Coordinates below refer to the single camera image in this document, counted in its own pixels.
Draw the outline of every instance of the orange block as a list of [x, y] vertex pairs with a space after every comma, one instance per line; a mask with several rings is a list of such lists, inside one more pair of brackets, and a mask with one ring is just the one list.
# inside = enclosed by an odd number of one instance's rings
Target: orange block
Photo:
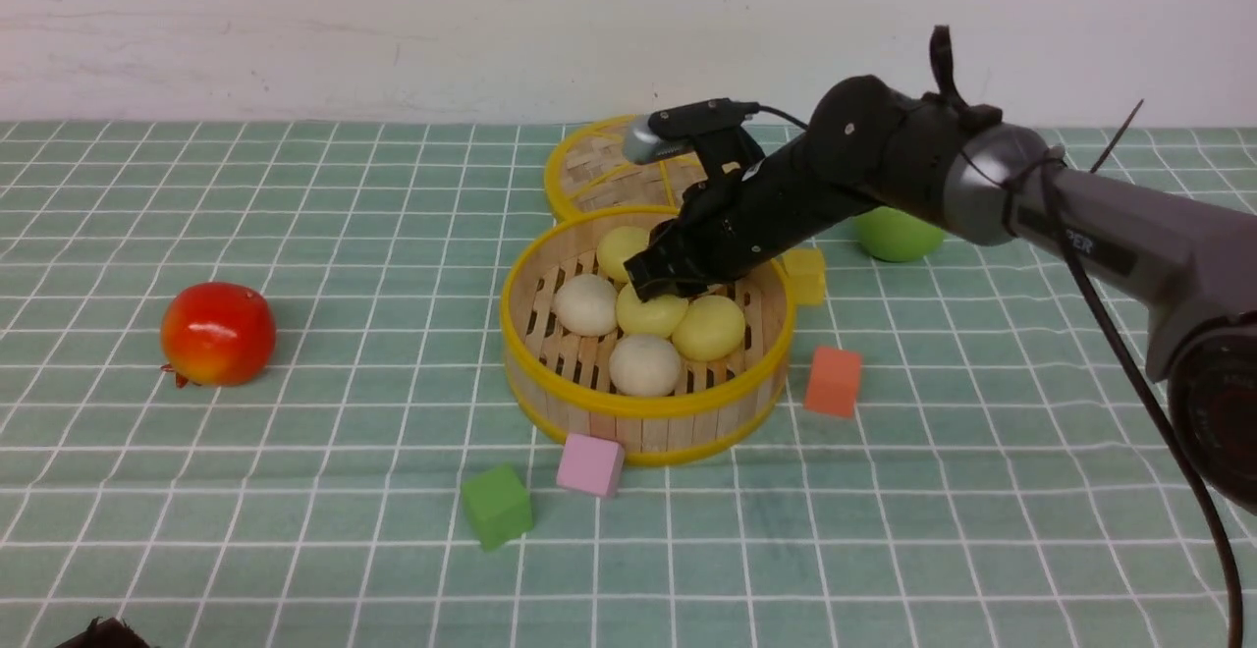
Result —
[[822, 416], [854, 418], [860, 394], [860, 353], [832, 347], [817, 347], [812, 354], [812, 373], [807, 381], [803, 409]]

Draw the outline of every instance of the white wall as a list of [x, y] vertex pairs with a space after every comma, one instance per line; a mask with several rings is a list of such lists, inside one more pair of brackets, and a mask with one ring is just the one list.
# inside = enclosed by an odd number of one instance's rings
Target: white wall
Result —
[[578, 121], [709, 97], [810, 114], [874, 72], [1023, 124], [1257, 124], [1257, 0], [0, 0], [0, 119]]

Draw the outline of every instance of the green block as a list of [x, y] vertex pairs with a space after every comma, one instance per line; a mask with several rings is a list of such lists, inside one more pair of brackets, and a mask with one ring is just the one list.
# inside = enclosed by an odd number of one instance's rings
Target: green block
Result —
[[510, 465], [463, 482], [463, 511], [485, 551], [497, 550], [533, 529], [532, 499]]

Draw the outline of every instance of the dark object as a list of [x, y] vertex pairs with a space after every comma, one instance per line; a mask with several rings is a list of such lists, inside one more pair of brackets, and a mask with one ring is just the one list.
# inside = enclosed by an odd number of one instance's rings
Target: dark object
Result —
[[[934, 28], [929, 53], [938, 92], [911, 98], [876, 75], [845, 79], [799, 137], [750, 165], [754, 148], [729, 116], [758, 103], [713, 102], [722, 119], [710, 122], [690, 119], [701, 105], [694, 103], [680, 128], [664, 133], [654, 129], [669, 124], [660, 116], [674, 108], [635, 121], [626, 159], [645, 165], [694, 151], [708, 180], [688, 188], [678, 217], [625, 262], [634, 289], [654, 299], [735, 281], [884, 205], [973, 245], [1019, 237], [1062, 259], [1205, 515], [1229, 598], [1228, 644], [1238, 648], [1239, 574], [1204, 480], [1257, 514], [1257, 259], [1244, 251], [1257, 241], [1257, 217], [1095, 177], [1134, 114], [1090, 173], [1068, 168], [1062, 148], [1004, 122], [999, 108], [960, 97], [945, 25]], [[708, 129], [720, 138], [709, 139]], [[738, 166], [710, 166], [730, 161]], [[1148, 308], [1146, 375], [1168, 381], [1173, 424], [1087, 275]]]
[[87, 630], [57, 648], [152, 648], [118, 619], [92, 619]]

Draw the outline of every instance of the yellow block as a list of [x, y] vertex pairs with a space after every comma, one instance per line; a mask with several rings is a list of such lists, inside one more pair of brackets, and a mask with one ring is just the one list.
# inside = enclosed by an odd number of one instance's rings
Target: yellow block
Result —
[[794, 249], [782, 254], [782, 267], [802, 306], [825, 304], [825, 255], [817, 249]]

